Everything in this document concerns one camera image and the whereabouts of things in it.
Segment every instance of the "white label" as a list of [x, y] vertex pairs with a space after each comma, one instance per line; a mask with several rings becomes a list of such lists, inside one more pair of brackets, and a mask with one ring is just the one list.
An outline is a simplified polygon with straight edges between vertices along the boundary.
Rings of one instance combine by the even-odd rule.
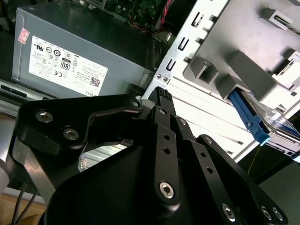
[[87, 96], [98, 96], [108, 69], [32, 37], [29, 73]]

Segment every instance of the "yellow wire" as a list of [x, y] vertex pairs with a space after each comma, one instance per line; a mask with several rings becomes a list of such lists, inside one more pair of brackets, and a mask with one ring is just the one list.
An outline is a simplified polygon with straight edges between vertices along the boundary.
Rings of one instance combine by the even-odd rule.
[[254, 161], [255, 161], [255, 158], [256, 158], [256, 156], [257, 156], [257, 153], [259, 152], [260, 149], [261, 149], [261, 146], [259, 146], [259, 148], [258, 148], [258, 150], [257, 150], [257, 152], [256, 152], [256, 154], [255, 154], [255, 156], [254, 156], [254, 158], [253, 158], [253, 160], [252, 160], [252, 163], [251, 163], [251, 165], [250, 165], [250, 167], [249, 167], [249, 169], [248, 169], [248, 172], [247, 172], [247, 175], [248, 175], [248, 176], [249, 176], [250, 169], [251, 169], [251, 167], [252, 167], [252, 165], [253, 165], [253, 163], [254, 163]]

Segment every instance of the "screw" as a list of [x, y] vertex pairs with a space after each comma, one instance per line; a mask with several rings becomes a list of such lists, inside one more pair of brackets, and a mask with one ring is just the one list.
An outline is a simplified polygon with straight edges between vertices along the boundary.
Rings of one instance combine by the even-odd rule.
[[281, 221], [283, 221], [283, 216], [281, 215], [281, 213], [276, 208], [273, 208], [273, 212], [278, 217], [278, 219], [280, 219]]
[[72, 128], [67, 128], [63, 131], [64, 137], [68, 140], [74, 141], [79, 137], [79, 134], [76, 130]]
[[161, 182], [159, 184], [160, 192], [164, 195], [166, 198], [173, 198], [174, 197], [174, 190], [172, 186], [166, 182]]
[[187, 122], [186, 122], [184, 119], [182, 119], [182, 118], [180, 118], [179, 121], [180, 121], [183, 125], [186, 125], [186, 124], [187, 124]]
[[270, 215], [270, 213], [266, 210], [265, 207], [262, 207], [262, 212], [265, 215], [266, 218], [268, 218], [269, 221], [272, 220], [272, 216]]
[[163, 109], [159, 109], [160, 113], [162, 113], [163, 115], [166, 115], [167, 113], [165, 112], [165, 110]]
[[222, 204], [222, 210], [223, 210], [224, 215], [227, 217], [227, 219], [228, 219], [230, 222], [234, 222], [234, 221], [235, 221], [235, 214], [234, 214], [234, 212], [229, 208], [228, 205]]
[[209, 144], [212, 143], [211, 139], [209, 139], [208, 137], [205, 137], [205, 140], [208, 141]]
[[53, 120], [53, 116], [49, 112], [39, 111], [36, 113], [36, 119], [43, 123], [49, 123]]

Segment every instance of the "blue drive rail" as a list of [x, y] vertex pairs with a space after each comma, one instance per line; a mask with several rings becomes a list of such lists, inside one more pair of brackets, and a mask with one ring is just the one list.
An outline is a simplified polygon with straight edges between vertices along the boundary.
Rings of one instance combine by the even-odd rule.
[[229, 96], [228, 99], [232, 102], [233, 106], [238, 111], [240, 118], [245, 124], [247, 130], [250, 131], [256, 141], [263, 146], [271, 137], [264, 132], [260, 123], [261, 118], [256, 115], [250, 106], [246, 104], [246, 100], [238, 89], [235, 89]]

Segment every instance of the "power supply unit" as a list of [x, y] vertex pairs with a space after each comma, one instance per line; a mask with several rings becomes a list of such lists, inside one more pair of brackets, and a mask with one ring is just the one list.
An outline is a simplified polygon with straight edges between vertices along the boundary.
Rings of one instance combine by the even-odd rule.
[[59, 98], [141, 87], [153, 76], [160, 48], [152, 35], [66, 1], [18, 8], [15, 33], [12, 81]]

